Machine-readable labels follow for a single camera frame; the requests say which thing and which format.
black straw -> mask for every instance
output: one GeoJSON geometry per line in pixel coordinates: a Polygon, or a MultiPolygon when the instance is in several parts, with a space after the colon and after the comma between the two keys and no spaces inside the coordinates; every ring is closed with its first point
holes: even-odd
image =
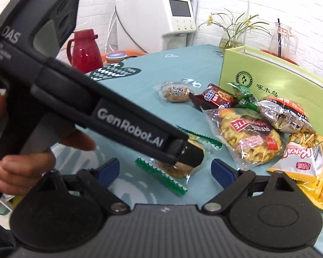
{"type": "MultiPolygon", "coordinates": [[[[280,28],[280,19],[278,19],[278,23],[279,23],[279,27],[278,27],[278,31],[280,28]]],[[[279,39],[279,53],[278,53],[278,57],[281,58],[281,34],[278,33],[278,39],[279,39]]]]}

green box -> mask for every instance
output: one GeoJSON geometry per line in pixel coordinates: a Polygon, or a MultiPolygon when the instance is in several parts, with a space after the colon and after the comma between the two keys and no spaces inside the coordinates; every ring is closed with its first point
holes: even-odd
{"type": "Polygon", "coordinates": [[[241,46],[225,51],[219,87],[232,93],[228,82],[248,87],[258,100],[271,95],[304,108],[310,123],[323,135],[323,79],[281,58],[241,46]]]}

white appliance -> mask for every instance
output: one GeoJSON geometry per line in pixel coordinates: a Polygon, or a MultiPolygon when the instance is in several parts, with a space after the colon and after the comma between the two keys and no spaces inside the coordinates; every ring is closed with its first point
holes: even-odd
{"type": "Polygon", "coordinates": [[[117,0],[118,49],[154,53],[186,46],[196,31],[190,0],[117,0]]]}

red thermos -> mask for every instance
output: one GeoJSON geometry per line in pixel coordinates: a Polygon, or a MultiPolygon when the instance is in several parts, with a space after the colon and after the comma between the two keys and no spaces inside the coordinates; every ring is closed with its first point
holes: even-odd
{"type": "Polygon", "coordinates": [[[103,67],[101,53],[95,41],[97,38],[98,35],[94,34],[93,29],[74,32],[74,39],[69,40],[67,44],[67,57],[73,68],[85,74],[103,67]]]}

glass pitcher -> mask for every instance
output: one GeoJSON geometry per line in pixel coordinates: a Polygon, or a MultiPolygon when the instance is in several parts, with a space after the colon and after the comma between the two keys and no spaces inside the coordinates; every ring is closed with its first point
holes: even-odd
{"type": "Polygon", "coordinates": [[[275,22],[275,32],[269,45],[269,52],[275,56],[279,53],[279,36],[281,40],[281,57],[294,58],[298,48],[298,38],[291,34],[291,27],[275,22]]]}

